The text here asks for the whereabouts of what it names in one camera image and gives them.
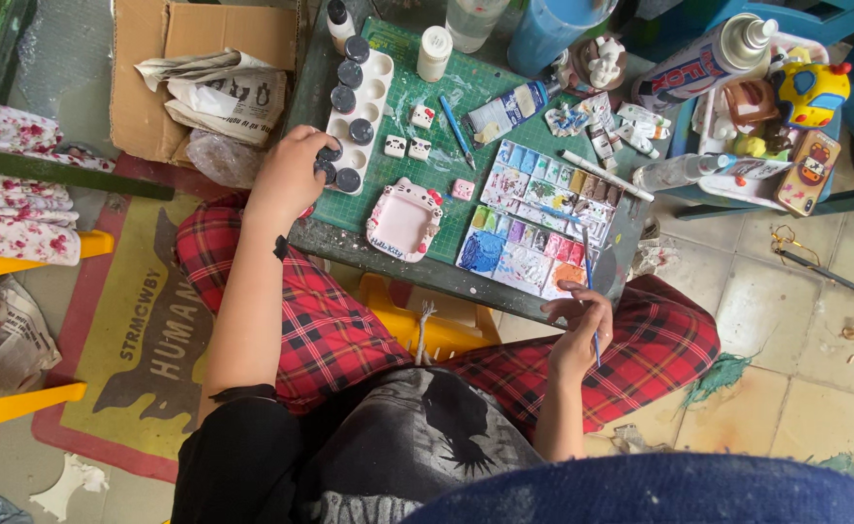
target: cardboard box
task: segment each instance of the cardboard box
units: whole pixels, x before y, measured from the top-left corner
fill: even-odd
[[[190,128],[165,111],[172,95],[164,82],[156,92],[145,86],[133,67],[142,61],[231,47],[279,69],[296,70],[303,2],[298,2],[296,11],[166,0],[114,0],[113,4],[110,140],[135,157],[189,167],[184,161],[187,155],[178,149],[187,144]]]

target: string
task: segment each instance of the string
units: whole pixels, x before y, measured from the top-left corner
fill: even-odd
[[[789,237],[781,237],[781,236],[780,236],[780,234],[779,234],[779,230],[780,230],[780,229],[782,229],[782,228],[789,229],[789,233],[791,233],[791,234],[792,234],[792,237],[791,237],[791,238],[789,238]],[[776,228],[776,230],[774,230],[772,233],[770,233],[770,235],[772,235],[772,238],[774,239],[774,240],[773,240],[773,242],[772,242],[772,244],[770,244],[770,247],[773,247],[773,244],[775,244],[775,247],[774,247],[773,249],[774,249],[774,251],[776,251],[776,252],[780,253],[779,258],[780,258],[780,260],[782,260],[782,265],[783,265],[783,266],[786,266],[787,264],[785,263],[785,257],[784,257],[784,256],[782,256],[782,253],[781,253],[781,252],[782,252],[782,243],[789,243],[789,244],[793,244],[793,245],[796,245],[796,246],[798,246],[798,247],[800,247],[800,248],[804,249],[805,251],[808,251],[809,253],[811,253],[812,255],[814,255],[814,256],[815,256],[815,265],[816,265],[816,266],[820,266],[820,265],[822,264],[822,260],[821,260],[821,258],[818,256],[818,254],[817,254],[817,253],[815,253],[814,251],[812,251],[812,250],[808,249],[808,248],[807,248],[807,247],[805,247],[804,245],[799,244],[799,243],[795,240],[795,231],[792,231],[792,228],[790,228],[788,225],[783,224],[783,225],[779,226],[778,228]]]

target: white marker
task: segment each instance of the white marker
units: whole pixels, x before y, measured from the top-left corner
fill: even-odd
[[[622,178],[618,178],[617,176],[608,173],[607,171],[600,168],[598,165],[590,161],[586,161],[584,158],[580,157],[579,155],[576,155],[575,153],[572,153],[571,151],[560,149],[559,156],[583,168],[585,171],[597,174],[598,176],[604,178],[611,184],[620,185],[621,187],[626,189],[628,193],[635,197],[638,197],[647,202],[653,202],[652,193],[648,193],[647,191],[644,191],[641,187],[637,187],[636,185],[631,184],[630,182]]]

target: hello kitty photo frame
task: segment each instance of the hello kitty photo frame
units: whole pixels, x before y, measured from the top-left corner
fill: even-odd
[[[386,185],[365,222],[369,244],[404,262],[418,262],[440,232],[443,197],[402,177]]]

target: rug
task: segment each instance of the rug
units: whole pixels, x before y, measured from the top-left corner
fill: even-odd
[[[36,413],[40,442],[130,473],[174,482],[177,451],[194,430],[212,316],[178,271],[178,225],[200,199],[111,195],[97,229],[114,253],[82,261],[62,326],[63,362],[46,385],[87,394]]]

